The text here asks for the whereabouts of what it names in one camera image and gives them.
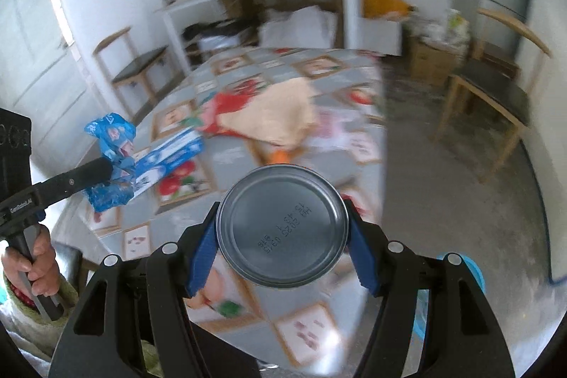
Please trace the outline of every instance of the metal can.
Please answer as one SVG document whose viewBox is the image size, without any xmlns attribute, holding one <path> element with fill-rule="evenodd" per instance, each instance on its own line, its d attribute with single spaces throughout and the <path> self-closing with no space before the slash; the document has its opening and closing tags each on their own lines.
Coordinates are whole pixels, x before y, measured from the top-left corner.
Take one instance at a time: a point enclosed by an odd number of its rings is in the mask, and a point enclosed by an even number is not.
<svg viewBox="0 0 567 378">
<path fill-rule="evenodd" d="M 312 170 L 276 164 L 251 171 L 226 194 L 217 213 L 226 261 L 258 285 L 293 288 L 315 281 L 347 244 L 347 208 Z"/>
</svg>

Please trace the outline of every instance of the beige towel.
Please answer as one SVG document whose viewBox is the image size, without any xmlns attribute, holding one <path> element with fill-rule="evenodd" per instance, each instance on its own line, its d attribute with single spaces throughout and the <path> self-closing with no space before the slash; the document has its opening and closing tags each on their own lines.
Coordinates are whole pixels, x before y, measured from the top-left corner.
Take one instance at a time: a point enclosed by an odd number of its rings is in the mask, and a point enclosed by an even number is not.
<svg viewBox="0 0 567 378">
<path fill-rule="evenodd" d="M 274 84 L 234 113 L 220 114 L 221 127 L 290 150 L 299 146 L 316 122 L 309 79 Z"/>
</svg>

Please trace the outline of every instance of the concrete floor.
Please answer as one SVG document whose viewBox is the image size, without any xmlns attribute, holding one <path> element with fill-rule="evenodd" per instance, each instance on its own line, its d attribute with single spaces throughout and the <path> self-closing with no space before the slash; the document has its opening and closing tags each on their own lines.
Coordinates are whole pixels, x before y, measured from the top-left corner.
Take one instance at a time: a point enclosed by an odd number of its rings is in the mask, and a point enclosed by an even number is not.
<svg viewBox="0 0 567 378">
<path fill-rule="evenodd" d="M 414 252 L 449 251 L 480 266 L 487 298 L 503 329 L 518 377 L 531 366 L 567 309 L 567 286 L 548 283 L 543 211 L 523 149 L 487 184 L 506 129 L 484 104 L 451 121 L 437 146 L 428 137 L 439 121 L 443 90 L 411 81 L 401 59 L 385 60 L 388 171 L 382 228 Z M 353 376 L 372 331 L 379 300 L 370 299 L 341 377 Z M 417 369 L 422 342 L 414 334 L 404 376 Z M 266 378 L 300 377 L 276 369 Z"/>
</svg>

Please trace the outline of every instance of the human hand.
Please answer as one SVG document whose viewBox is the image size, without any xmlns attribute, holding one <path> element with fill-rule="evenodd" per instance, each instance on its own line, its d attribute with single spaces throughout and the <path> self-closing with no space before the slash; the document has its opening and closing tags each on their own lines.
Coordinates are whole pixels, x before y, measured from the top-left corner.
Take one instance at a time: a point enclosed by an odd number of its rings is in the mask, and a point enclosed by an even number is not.
<svg viewBox="0 0 567 378">
<path fill-rule="evenodd" d="M 55 249 L 51 245 L 49 230 L 41 225 L 41 231 L 33 244 L 35 263 L 31 263 L 24 255 L 12 247 L 2 254 L 2 266 L 8 280 L 14 287 L 24 292 L 28 297 L 33 295 L 51 296 L 59 292 L 61 284 L 59 265 L 55 261 Z M 20 279 L 19 271 L 27 272 L 32 283 L 32 293 Z"/>
</svg>

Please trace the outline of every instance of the white door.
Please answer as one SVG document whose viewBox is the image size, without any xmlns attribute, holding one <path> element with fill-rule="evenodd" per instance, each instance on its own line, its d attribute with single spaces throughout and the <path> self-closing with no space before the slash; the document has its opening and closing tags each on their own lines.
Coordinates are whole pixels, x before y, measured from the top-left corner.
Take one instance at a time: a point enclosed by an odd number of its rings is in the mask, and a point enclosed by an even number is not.
<svg viewBox="0 0 567 378">
<path fill-rule="evenodd" d="M 77 166 L 94 142 L 83 127 L 104 114 L 53 1 L 0 0 L 0 106 L 31 118 L 32 161 L 47 176 Z"/>
</svg>

